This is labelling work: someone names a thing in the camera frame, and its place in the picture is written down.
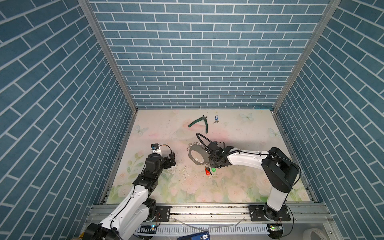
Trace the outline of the red tagged key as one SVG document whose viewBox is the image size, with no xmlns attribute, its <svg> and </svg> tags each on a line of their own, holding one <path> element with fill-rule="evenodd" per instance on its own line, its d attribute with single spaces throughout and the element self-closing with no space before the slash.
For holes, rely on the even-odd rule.
<svg viewBox="0 0 384 240">
<path fill-rule="evenodd" d="M 209 167 L 205 167 L 205 172 L 207 176 L 210 176 L 212 174 Z"/>
</svg>

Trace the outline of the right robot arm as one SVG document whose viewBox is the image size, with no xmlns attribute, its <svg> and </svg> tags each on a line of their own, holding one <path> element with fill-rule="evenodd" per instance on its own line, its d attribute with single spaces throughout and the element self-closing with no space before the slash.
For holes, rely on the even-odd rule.
<svg viewBox="0 0 384 240">
<path fill-rule="evenodd" d="M 222 148 L 217 142 L 211 142 L 205 148 L 212 168 L 239 165 L 263 170 L 272 184 L 267 202 L 263 207 L 265 217 L 276 221 L 286 212 L 282 208 L 296 184 L 300 168 L 279 148 L 273 147 L 264 152 L 247 152 L 230 146 Z"/>
</svg>

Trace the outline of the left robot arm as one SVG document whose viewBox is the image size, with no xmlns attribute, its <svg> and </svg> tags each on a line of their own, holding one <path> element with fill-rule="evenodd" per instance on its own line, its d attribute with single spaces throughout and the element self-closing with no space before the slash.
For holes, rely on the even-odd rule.
<svg viewBox="0 0 384 240">
<path fill-rule="evenodd" d="M 175 165 L 174 152 L 164 157 L 160 150 L 152 151 L 125 199 L 100 223 L 90 224 L 83 239 L 128 240 L 143 222 L 156 216 L 156 200 L 151 199 L 150 195 L 158 185 L 163 170 Z"/>
</svg>

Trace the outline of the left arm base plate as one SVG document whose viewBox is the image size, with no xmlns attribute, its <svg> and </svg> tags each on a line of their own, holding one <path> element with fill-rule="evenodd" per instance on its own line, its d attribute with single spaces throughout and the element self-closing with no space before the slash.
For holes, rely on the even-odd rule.
<svg viewBox="0 0 384 240">
<path fill-rule="evenodd" d="M 149 207 L 149 216 L 146 222 L 154 222 L 158 219 L 158 222 L 169 222 L 171 215 L 171 206 L 156 206 Z"/>
</svg>

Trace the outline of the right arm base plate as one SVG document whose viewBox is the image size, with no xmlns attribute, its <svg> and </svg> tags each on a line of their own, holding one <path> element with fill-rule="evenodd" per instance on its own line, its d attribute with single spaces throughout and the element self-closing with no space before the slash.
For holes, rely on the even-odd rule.
<svg viewBox="0 0 384 240">
<path fill-rule="evenodd" d="M 283 205 L 279 211 L 275 211 L 267 204 L 264 205 L 249 205 L 250 218 L 252 222 L 289 222 L 291 221 L 290 212 L 286 205 Z"/>
</svg>

